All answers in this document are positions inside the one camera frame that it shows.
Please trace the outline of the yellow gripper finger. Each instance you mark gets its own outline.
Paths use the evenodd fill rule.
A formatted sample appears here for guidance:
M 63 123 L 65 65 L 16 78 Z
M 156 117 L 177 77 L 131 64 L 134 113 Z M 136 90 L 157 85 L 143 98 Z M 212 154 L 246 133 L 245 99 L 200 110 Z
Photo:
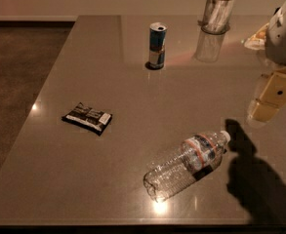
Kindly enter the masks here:
M 248 108 L 253 124 L 270 121 L 286 104 L 286 67 L 262 74 Z

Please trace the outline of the snack packet behind arm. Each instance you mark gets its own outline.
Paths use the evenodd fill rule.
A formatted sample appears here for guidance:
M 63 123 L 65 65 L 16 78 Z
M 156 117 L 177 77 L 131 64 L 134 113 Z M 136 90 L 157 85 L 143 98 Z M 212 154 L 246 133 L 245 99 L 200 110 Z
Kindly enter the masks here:
M 263 50 L 266 47 L 267 29 L 268 24 L 263 25 L 256 33 L 244 42 L 244 47 L 254 51 Z

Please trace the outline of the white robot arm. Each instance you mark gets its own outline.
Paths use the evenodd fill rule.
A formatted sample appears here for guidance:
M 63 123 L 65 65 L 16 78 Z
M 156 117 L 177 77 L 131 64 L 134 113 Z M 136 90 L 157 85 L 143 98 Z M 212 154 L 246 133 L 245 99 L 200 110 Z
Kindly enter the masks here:
M 250 121 L 266 123 L 286 104 L 286 1 L 270 21 L 244 43 L 244 47 L 263 51 L 261 62 L 272 69 L 261 82 L 248 109 Z

